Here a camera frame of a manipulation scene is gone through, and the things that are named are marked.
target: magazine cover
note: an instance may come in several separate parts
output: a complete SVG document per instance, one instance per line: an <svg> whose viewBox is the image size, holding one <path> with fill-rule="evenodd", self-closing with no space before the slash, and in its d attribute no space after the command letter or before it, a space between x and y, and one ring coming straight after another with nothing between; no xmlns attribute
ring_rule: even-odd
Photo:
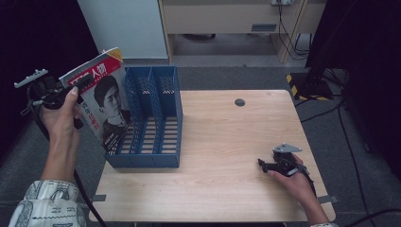
<svg viewBox="0 0 401 227"><path fill-rule="evenodd" d="M86 75L94 82L79 91L83 102L82 115L107 153L116 146L131 124L131 114L124 91L125 68L118 48L103 52L91 61L60 77L64 87L73 85Z"/></svg>

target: power outlet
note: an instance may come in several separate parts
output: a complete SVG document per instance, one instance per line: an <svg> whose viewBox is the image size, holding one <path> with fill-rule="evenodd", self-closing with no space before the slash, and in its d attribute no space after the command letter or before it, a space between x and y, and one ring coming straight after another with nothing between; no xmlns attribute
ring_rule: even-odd
<svg viewBox="0 0 401 227"><path fill-rule="evenodd" d="M295 0L271 0L271 5L272 6L278 6L278 5L289 6L289 5L294 4L294 1Z"/></svg>

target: white wall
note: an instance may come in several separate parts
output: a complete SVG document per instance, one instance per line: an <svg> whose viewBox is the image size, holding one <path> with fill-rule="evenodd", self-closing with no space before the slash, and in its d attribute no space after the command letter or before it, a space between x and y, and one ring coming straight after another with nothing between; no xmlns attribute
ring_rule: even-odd
<svg viewBox="0 0 401 227"><path fill-rule="evenodd" d="M158 0L78 0L99 52L119 47L124 59L167 59Z"/></svg>

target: man's black hair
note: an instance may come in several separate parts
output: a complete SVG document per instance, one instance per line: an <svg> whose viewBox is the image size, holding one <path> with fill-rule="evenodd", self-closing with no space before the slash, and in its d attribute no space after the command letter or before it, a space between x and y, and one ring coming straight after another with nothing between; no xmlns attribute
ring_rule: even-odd
<svg viewBox="0 0 401 227"><path fill-rule="evenodd" d="M118 90L117 80L112 75L103 77L95 87L94 97L99 107L104 107L104 97L107 92L112 88L116 87Z"/></svg>

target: blue plastic basket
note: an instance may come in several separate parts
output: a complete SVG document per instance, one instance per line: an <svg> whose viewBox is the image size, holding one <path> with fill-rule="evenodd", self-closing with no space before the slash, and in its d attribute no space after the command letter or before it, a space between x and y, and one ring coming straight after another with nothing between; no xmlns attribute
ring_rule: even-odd
<svg viewBox="0 0 401 227"><path fill-rule="evenodd" d="M133 123L106 160L114 168L179 167L183 108L176 67L130 67L125 85Z"/></svg>

